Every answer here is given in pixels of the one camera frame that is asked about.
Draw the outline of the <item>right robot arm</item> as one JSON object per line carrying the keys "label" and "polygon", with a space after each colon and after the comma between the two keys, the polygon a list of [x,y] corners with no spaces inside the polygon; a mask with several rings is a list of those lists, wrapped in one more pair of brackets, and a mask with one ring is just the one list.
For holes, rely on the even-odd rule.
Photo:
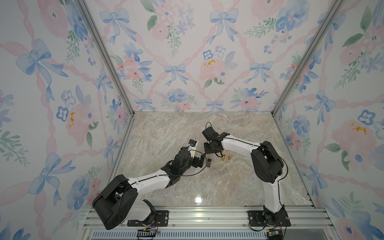
{"label": "right robot arm", "polygon": [[264,224],[289,227],[290,220],[280,197],[279,181],[282,179],[284,161],[273,145],[268,141],[253,143],[241,140],[226,132],[219,134],[212,127],[202,134],[207,140],[204,143],[206,154],[218,154],[226,150],[251,158],[254,171],[264,187]]}

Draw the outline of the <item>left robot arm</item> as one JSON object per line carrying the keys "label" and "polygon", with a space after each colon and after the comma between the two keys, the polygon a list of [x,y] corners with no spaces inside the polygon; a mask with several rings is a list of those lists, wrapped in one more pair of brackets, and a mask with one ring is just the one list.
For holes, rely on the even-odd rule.
{"label": "left robot arm", "polygon": [[114,177],[93,200],[92,207],[106,230],[112,230],[124,221],[144,225],[155,223],[157,210],[148,200],[140,198],[150,192],[175,185],[182,177],[190,177],[191,167],[204,169],[206,154],[195,148],[182,147],[175,158],[160,170],[139,178]]}

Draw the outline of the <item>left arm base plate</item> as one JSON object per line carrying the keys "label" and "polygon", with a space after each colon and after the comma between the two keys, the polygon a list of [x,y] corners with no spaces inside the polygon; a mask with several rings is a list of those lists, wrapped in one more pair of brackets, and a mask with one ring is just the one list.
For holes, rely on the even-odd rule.
{"label": "left arm base plate", "polygon": [[156,211],[150,213],[150,215],[144,221],[128,220],[128,227],[167,227],[169,221],[169,211]]}

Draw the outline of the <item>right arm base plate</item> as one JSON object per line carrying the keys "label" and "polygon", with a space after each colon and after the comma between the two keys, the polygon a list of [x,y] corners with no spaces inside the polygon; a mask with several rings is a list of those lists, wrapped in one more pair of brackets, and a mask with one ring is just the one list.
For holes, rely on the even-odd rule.
{"label": "right arm base plate", "polygon": [[264,211],[247,211],[251,227],[290,227],[291,221],[285,210],[281,209],[278,213]]}

